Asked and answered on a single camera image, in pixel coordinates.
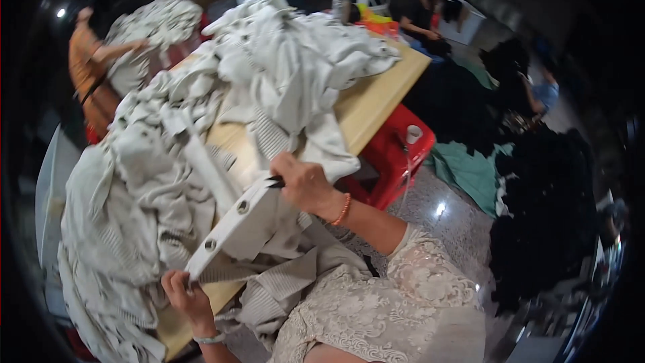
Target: woman in orange shirt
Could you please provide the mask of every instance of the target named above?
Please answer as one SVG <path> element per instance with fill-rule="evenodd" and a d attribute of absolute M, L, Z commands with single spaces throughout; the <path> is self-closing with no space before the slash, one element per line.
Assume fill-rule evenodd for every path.
<path fill-rule="evenodd" d="M 136 40 L 123 45 L 103 45 L 88 24 L 94 10 L 84 7 L 78 13 L 76 28 L 70 38 L 70 77 L 78 91 L 85 119 L 99 139 L 108 133 L 114 112 L 121 101 L 106 79 L 106 61 L 148 45 Z"/>

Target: bracelet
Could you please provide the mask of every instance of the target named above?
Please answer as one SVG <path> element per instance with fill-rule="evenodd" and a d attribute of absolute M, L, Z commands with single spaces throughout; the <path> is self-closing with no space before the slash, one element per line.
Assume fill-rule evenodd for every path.
<path fill-rule="evenodd" d="M 350 210 L 350 203 L 351 203 L 351 195 L 349 193 L 345 193 L 345 205 L 343 206 L 343 211 L 341 212 L 341 215 L 338 216 L 338 219 L 332 222 L 332 226 L 338 226 L 341 223 L 341 221 L 343 221 L 343 219 L 347 215 L 347 212 Z"/>
<path fill-rule="evenodd" d="M 226 338 L 226 334 L 223 332 L 220 332 L 216 336 L 213 336 L 212 338 L 198 338 L 196 336 L 193 336 L 193 340 L 197 342 L 198 344 L 218 344 L 222 342 Z"/>

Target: blue shirt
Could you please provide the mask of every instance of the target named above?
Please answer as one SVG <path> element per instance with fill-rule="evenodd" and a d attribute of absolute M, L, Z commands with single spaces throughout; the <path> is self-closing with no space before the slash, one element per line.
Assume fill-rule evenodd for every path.
<path fill-rule="evenodd" d="M 533 98 L 544 104 L 544 112 L 549 111 L 551 107 L 558 101 L 558 94 L 560 92 L 560 85 L 558 83 L 545 83 L 534 85 Z"/>

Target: white lace sleeve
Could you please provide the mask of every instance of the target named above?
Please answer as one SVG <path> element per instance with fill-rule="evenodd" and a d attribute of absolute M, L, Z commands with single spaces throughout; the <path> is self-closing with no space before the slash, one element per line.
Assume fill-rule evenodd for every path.
<path fill-rule="evenodd" d="M 450 262 L 441 242 L 417 226 L 407 225 L 388 260 L 388 278 L 419 303 L 479 308 L 475 284 Z"/>

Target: orange beaded bracelet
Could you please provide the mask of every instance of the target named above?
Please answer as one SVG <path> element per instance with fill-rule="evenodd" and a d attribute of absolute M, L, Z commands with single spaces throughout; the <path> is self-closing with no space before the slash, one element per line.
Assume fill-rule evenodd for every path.
<path fill-rule="evenodd" d="M 350 203 L 351 203 L 351 195 L 349 193 L 345 193 L 345 205 L 343 206 L 343 211 L 341 212 L 341 215 L 338 216 L 338 219 L 332 222 L 332 226 L 338 226 L 341 223 L 341 221 L 343 221 L 343 219 L 347 215 L 347 212 L 349 212 L 350 210 Z"/>

